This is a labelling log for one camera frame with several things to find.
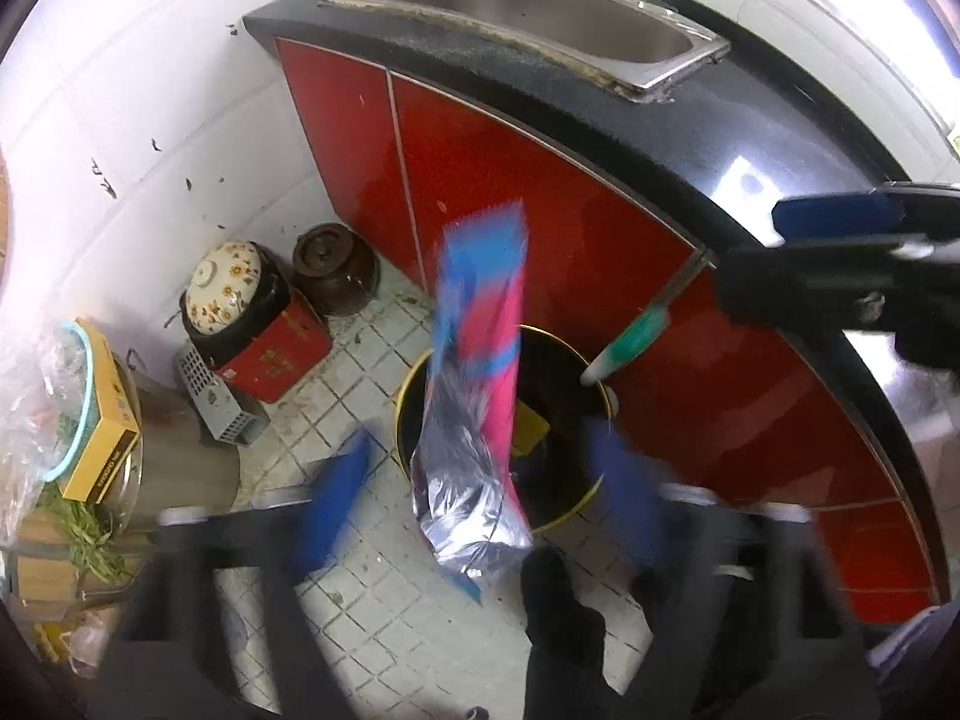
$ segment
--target black countertop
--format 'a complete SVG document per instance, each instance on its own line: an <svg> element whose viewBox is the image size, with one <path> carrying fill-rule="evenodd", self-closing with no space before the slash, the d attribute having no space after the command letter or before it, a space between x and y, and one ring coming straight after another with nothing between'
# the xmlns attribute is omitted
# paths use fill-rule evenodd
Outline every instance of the black countertop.
<svg viewBox="0 0 960 720"><path fill-rule="evenodd" d="M479 34L318 1L279 0L247 15L244 25L270 52L277 37L326 47L506 114L645 197L715 252L774 242L770 210L783 196L906 180L869 130L814 79L691 1L668 0L733 48L646 103ZM939 525L905 422L843 334L791 341L870 426L918 514L935 584L945 593Z"/></svg>

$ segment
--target yellow box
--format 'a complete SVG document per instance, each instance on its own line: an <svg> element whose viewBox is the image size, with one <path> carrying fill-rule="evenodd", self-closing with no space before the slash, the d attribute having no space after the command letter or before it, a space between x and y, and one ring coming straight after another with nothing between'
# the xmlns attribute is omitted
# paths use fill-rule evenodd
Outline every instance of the yellow box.
<svg viewBox="0 0 960 720"><path fill-rule="evenodd" d="M59 487L64 498L99 503L120 464L136 444L140 427L123 389L109 342L90 322L77 319L77 324L90 336L93 348L93 389L100 420L69 474L59 479Z"/></svg>

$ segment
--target sink basin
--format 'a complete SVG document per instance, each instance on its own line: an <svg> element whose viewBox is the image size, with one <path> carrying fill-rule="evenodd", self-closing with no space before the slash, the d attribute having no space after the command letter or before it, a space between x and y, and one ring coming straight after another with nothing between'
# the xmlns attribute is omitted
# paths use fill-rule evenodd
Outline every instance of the sink basin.
<svg viewBox="0 0 960 720"><path fill-rule="evenodd" d="M471 29L546 55L630 98L642 98L730 42L644 0L320 0Z"/></svg>

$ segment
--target red container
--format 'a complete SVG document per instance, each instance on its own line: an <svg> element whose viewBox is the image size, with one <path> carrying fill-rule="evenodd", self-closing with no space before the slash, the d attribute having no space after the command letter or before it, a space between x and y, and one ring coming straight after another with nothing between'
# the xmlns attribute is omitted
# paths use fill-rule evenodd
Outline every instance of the red container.
<svg viewBox="0 0 960 720"><path fill-rule="evenodd" d="M290 303L266 330L214 372L243 392L275 403L332 347L326 328L293 290Z"/></svg>

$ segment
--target floral lid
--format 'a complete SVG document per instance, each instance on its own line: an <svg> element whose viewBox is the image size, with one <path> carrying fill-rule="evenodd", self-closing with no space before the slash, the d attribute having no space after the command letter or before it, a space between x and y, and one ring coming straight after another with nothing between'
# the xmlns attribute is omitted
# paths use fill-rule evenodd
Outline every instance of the floral lid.
<svg viewBox="0 0 960 720"><path fill-rule="evenodd" d="M186 314L205 336L237 321L260 283L260 253L250 241L224 241L203 255L186 288Z"/></svg>

